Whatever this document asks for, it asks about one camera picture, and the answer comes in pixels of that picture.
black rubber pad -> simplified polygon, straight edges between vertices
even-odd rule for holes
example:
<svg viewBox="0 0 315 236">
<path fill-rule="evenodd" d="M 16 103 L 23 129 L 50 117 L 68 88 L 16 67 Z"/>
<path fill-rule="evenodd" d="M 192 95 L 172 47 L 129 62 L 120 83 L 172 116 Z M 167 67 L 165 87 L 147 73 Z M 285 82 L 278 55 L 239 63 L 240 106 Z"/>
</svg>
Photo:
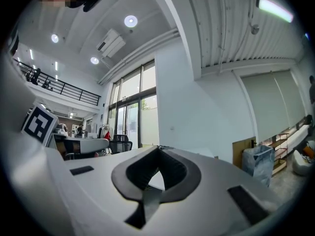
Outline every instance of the black rubber pad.
<svg viewBox="0 0 315 236">
<path fill-rule="evenodd" d="M 254 225 L 268 216 L 268 212 L 265 211 L 241 186 L 229 188 L 227 190 L 235 201 L 239 209 L 248 219 L 248 221 Z"/>
<path fill-rule="evenodd" d="M 94 170 L 93 167 L 91 166 L 84 166 L 84 167 L 80 167 L 80 168 L 76 168 L 76 169 L 72 169 L 70 170 L 70 172 L 75 176 L 75 175 L 79 175 L 79 174 L 83 174 L 89 171 Z"/>
</svg>

white roller blind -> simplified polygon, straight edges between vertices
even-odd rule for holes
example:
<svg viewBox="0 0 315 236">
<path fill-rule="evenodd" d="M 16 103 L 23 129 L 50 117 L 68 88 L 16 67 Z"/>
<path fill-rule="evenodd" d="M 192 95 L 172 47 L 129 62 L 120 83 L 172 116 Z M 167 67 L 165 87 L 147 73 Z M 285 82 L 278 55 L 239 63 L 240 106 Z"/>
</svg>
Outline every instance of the white roller blind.
<svg viewBox="0 0 315 236">
<path fill-rule="evenodd" d="M 289 126 L 293 127 L 305 116 L 299 88 L 290 71 L 276 72 L 273 73 L 273 75 L 276 78 L 284 98 L 289 118 Z"/>
<path fill-rule="evenodd" d="M 242 78 L 256 117 L 258 142 L 289 128 L 283 98 L 272 74 Z"/>
</svg>

office chair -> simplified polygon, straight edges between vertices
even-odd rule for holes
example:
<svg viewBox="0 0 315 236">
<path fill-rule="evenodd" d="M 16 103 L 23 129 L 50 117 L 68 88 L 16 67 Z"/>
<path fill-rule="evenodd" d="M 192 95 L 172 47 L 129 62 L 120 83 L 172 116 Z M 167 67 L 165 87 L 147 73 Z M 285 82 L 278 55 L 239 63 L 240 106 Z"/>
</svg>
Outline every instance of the office chair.
<svg viewBox="0 0 315 236">
<path fill-rule="evenodd" d="M 127 135 L 114 135 L 113 141 L 128 142 L 129 138 Z"/>
<path fill-rule="evenodd" d="M 110 141 L 109 147 L 112 150 L 112 154 L 118 154 L 132 149 L 131 141 Z"/>
</svg>

white ceiling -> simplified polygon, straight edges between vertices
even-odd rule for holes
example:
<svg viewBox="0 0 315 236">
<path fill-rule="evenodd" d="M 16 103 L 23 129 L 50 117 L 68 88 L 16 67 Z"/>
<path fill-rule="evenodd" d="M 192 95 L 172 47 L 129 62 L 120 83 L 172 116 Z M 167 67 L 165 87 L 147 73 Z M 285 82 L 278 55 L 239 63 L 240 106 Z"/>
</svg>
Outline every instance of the white ceiling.
<svg viewBox="0 0 315 236">
<path fill-rule="evenodd" d="M 133 33 L 124 25 L 127 15 L 138 19 Z M 110 29 L 116 30 L 126 42 L 111 59 L 115 65 L 171 27 L 155 0 L 102 0 L 88 13 L 83 12 L 82 7 L 58 8 L 33 0 L 19 22 L 20 42 L 47 56 L 46 63 L 58 60 L 98 79 L 109 67 L 102 62 L 95 66 L 90 58 L 102 58 L 96 46 Z M 51 41 L 53 33 L 60 38 L 57 44 Z"/>
<path fill-rule="evenodd" d="M 76 108 L 71 108 L 69 106 L 66 106 L 66 105 L 63 105 L 54 101 L 50 101 L 47 99 L 43 99 L 40 97 L 36 98 L 35 103 L 44 104 L 47 109 L 49 109 L 53 114 L 56 114 L 56 115 L 61 114 L 61 115 L 66 115 L 69 117 L 70 113 L 74 113 L 73 115 L 74 117 L 86 118 L 95 114 L 92 112 L 88 112 L 88 111 L 84 111 L 84 110 L 80 110 Z"/>
<path fill-rule="evenodd" d="M 288 23 L 257 8 L 256 0 L 253 0 L 252 25 L 258 24 L 260 30 L 257 35 L 248 31 L 241 48 L 248 27 L 249 0 L 190 0 L 190 3 L 198 26 L 202 68 L 220 63 L 221 56 L 223 63 L 247 59 L 295 59 L 303 51 L 304 33 L 299 30 L 297 18 Z"/>
</svg>

trash can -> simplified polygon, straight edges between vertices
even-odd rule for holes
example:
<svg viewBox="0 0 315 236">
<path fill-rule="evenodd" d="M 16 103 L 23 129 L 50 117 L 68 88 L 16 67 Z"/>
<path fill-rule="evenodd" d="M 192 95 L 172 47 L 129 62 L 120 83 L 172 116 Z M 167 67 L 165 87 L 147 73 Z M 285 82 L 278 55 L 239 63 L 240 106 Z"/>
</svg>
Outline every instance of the trash can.
<svg viewBox="0 0 315 236">
<path fill-rule="evenodd" d="M 275 161 L 272 147 L 259 145 L 243 152 L 242 170 L 269 187 Z"/>
</svg>

